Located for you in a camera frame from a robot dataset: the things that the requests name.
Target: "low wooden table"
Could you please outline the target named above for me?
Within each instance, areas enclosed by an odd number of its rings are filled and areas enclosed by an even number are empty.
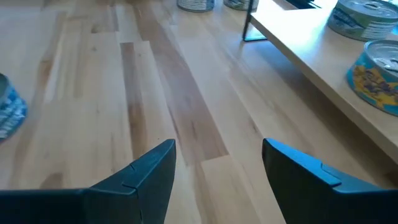
[[[330,11],[256,12],[251,23],[398,163],[398,117],[369,105],[349,88],[346,72],[363,51],[364,42],[333,32],[326,25]],[[391,34],[388,39],[398,40],[398,36]]]

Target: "can lid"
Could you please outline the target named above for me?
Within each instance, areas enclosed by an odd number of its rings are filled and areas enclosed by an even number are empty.
[[[365,52],[378,66],[398,77],[398,41],[376,40],[367,42]]]
[[[386,19],[398,19],[397,6],[380,0],[339,0],[349,9],[365,15]]]

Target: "blue can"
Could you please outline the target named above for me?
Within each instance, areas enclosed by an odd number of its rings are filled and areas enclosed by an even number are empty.
[[[18,95],[9,79],[0,73],[0,142],[18,129],[26,115],[25,101]]]
[[[371,105],[398,116],[398,41],[366,42],[347,73],[348,85]]]

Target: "black table leg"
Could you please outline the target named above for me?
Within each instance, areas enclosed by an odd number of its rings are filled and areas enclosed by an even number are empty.
[[[249,35],[249,37],[247,37],[247,32],[248,32],[248,28],[249,28],[249,24],[250,24],[250,20],[251,20],[251,11],[253,9],[253,2],[254,2],[254,0],[249,0],[248,12],[246,14],[246,20],[244,21],[242,39],[245,42],[267,40],[267,37],[265,37],[263,35],[257,35],[257,36]]]

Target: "black plastic object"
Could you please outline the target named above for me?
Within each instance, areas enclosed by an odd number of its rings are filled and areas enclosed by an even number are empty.
[[[287,224],[398,223],[398,190],[384,190],[273,139],[262,160]]]
[[[0,223],[163,223],[175,157],[169,139],[87,189],[0,191]]]

